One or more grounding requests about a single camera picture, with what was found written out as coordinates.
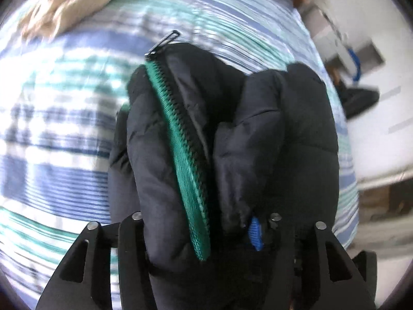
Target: metal pin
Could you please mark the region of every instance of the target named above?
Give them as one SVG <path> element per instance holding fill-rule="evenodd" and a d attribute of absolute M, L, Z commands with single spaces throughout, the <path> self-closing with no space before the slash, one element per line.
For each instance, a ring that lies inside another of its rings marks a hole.
<path fill-rule="evenodd" d="M 145 58 L 148 59 L 151 55 L 154 55 L 155 53 L 157 53 L 165 45 L 176 40 L 180 35 L 181 35 L 180 32 L 177 30 L 171 31 L 168 35 L 166 35 L 158 43 L 156 43 L 147 53 L 145 53 Z"/>
<path fill-rule="evenodd" d="M 142 213 L 141 212 L 135 212 L 132 214 L 132 219 L 133 220 L 141 220 L 142 219 Z"/>
<path fill-rule="evenodd" d="M 271 213 L 270 218 L 272 221 L 280 221 L 282 219 L 282 217 L 278 213 Z"/>
<path fill-rule="evenodd" d="M 97 221 L 91 221 L 90 223 L 87 224 L 87 228 L 89 231 L 92 231 L 94 229 L 97 229 L 99 226 L 99 223 Z"/>
<path fill-rule="evenodd" d="M 319 229 L 319 230 L 324 230 L 327 228 L 327 225 L 325 223 L 323 223 L 322 221 L 318 221 L 315 223 L 315 226 Z"/>

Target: beige blanket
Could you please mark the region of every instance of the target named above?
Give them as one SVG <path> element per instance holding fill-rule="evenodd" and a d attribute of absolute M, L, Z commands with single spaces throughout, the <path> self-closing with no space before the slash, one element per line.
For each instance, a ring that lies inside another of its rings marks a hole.
<path fill-rule="evenodd" d="M 110 0 L 41 0 L 19 22 L 25 40 L 52 40 L 84 17 L 102 9 Z"/>

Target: black nylon fabric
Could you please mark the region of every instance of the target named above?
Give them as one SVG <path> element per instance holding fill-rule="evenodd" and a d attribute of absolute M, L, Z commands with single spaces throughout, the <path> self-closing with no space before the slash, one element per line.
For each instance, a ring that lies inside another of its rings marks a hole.
<path fill-rule="evenodd" d="M 192 248 L 166 123 L 143 66 L 128 85 L 129 115 L 116 124 L 112 221 L 140 206 L 158 309 L 231 309 L 237 299 L 255 308 L 270 256 L 248 242 L 252 215 L 278 212 L 303 235 L 317 221 L 334 223 L 338 145 L 325 85 L 302 64 L 245 76 L 190 44 L 168 45 L 159 59 L 205 160 L 211 258 L 199 262 Z M 263 271 L 259 282 L 244 280 L 251 260 Z"/>

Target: striped bedspread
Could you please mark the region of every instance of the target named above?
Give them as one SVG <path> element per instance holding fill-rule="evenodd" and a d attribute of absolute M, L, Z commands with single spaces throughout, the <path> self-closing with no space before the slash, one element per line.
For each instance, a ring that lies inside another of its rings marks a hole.
<path fill-rule="evenodd" d="M 339 138 L 334 232 L 350 244 L 358 193 L 346 121 L 296 11 L 274 0 L 113 0 L 51 43 L 21 43 L 16 23 L 33 1 L 0 31 L 0 267 L 31 308 L 87 221 L 110 223 L 115 115 L 144 53 L 173 29 L 245 73 L 301 61 L 325 80 Z M 111 283 L 120 309 L 114 254 Z"/>

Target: blue cable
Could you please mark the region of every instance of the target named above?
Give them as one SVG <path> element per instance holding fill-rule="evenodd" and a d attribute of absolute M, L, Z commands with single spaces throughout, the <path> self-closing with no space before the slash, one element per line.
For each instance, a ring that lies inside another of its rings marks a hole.
<path fill-rule="evenodd" d="M 353 77 L 353 82 L 358 82 L 361 78 L 361 62 L 359 57 L 356 55 L 356 53 L 352 49 L 347 49 L 348 53 L 352 57 L 354 63 L 356 64 L 357 68 L 357 74 Z"/>

